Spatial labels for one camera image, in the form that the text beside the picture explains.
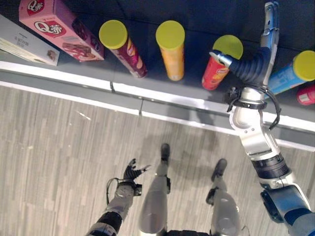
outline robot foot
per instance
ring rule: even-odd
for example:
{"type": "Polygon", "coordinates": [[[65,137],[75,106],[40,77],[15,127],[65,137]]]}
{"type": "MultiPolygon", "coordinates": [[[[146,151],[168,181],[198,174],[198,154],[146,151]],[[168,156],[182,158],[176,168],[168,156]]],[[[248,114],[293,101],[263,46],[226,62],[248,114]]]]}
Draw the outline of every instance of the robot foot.
{"type": "Polygon", "coordinates": [[[224,158],[220,159],[215,167],[215,170],[213,171],[213,174],[211,176],[211,181],[214,182],[216,177],[221,177],[223,176],[224,170],[227,166],[227,160],[224,158]]]}
{"type": "Polygon", "coordinates": [[[165,162],[169,162],[169,155],[171,153],[171,148],[169,144],[162,144],[161,146],[161,160],[165,162]]]}

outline white box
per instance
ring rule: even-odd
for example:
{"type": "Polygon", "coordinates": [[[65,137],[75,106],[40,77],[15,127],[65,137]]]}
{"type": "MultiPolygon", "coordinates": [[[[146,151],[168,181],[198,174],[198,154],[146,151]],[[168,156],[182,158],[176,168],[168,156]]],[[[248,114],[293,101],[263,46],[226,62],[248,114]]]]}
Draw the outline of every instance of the white box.
{"type": "Polygon", "coordinates": [[[0,49],[28,61],[57,65],[59,51],[0,15],[0,49]]]}

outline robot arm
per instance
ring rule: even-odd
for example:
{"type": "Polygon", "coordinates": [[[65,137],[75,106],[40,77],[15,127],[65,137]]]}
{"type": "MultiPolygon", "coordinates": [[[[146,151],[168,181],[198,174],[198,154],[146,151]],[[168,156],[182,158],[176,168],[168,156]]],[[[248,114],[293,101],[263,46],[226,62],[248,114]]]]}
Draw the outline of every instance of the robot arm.
{"type": "Polygon", "coordinates": [[[315,213],[310,211],[306,196],[296,183],[292,170],[286,165],[270,132],[280,118],[279,104],[267,87],[279,39],[277,2],[265,4],[265,17],[261,47],[253,60],[239,61],[216,50],[211,51],[210,55],[245,84],[241,90],[232,88],[226,97],[230,104],[229,111],[234,106],[230,123],[238,132],[264,188],[261,197],[271,219],[285,223],[292,236],[313,236],[315,213]],[[277,110],[277,119],[270,127],[262,120],[262,110],[266,107],[264,93],[271,97],[277,110]]]}
{"type": "Polygon", "coordinates": [[[136,184],[134,180],[149,168],[146,166],[140,170],[134,170],[135,163],[133,159],[128,164],[124,178],[117,185],[114,199],[108,203],[105,213],[92,225],[86,236],[116,236],[118,234],[132,205],[133,197],[141,195],[142,185],[136,184]]]}

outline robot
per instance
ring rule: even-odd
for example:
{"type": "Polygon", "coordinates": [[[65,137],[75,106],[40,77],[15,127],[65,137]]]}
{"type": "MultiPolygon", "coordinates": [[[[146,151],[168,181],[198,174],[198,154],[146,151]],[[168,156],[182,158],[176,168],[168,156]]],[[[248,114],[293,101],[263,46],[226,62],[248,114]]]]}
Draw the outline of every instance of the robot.
{"type": "MultiPolygon", "coordinates": [[[[279,123],[280,106],[268,89],[268,79],[274,64],[279,40],[279,5],[275,1],[265,4],[265,26],[260,48],[253,60],[237,60],[220,51],[212,50],[210,55],[244,83],[242,88],[231,88],[225,96],[229,104],[231,126],[238,132],[246,154],[251,160],[260,185],[261,198],[271,219],[284,223],[291,236],[315,236],[315,213],[311,212],[308,199],[296,183],[292,170],[286,165],[280,149],[271,135],[279,123]],[[268,127],[262,122],[266,107],[264,95],[271,98],[277,117],[268,127]]],[[[161,147],[161,162],[145,198],[140,219],[141,236],[237,236],[240,232],[238,209],[233,198],[226,192],[222,179],[226,167],[224,159],[217,163],[212,175],[213,186],[207,203],[213,205],[214,213],[210,233],[192,231],[167,231],[167,194],[170,179],[167,177],[170,147],[161,147]]],[[[115,197],[105,213],[89,230],[86,236],[116,236],[122,221],[126,218],[133,196],[141,194],[141,186],[135,178],[148,167],[135,171],[133,160],[127,167],[124,179],[119,182],[115,197]]]]}

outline box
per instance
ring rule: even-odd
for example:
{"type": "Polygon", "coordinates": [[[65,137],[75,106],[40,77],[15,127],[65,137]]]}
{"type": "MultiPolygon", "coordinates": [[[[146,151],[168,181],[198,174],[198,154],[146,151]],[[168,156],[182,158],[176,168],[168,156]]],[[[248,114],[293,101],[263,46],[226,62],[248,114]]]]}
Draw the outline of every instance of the box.
{"type": "Polygon", "coordinates": [[[0,15],[0,49],[28,61],[57,65],[59,51],[0,15]]]}
{"type": "Polygon", "coordinates": [[[79,61],[104,60],[104,47],[62,0],[21,0],[20,22],[79,61]]]}

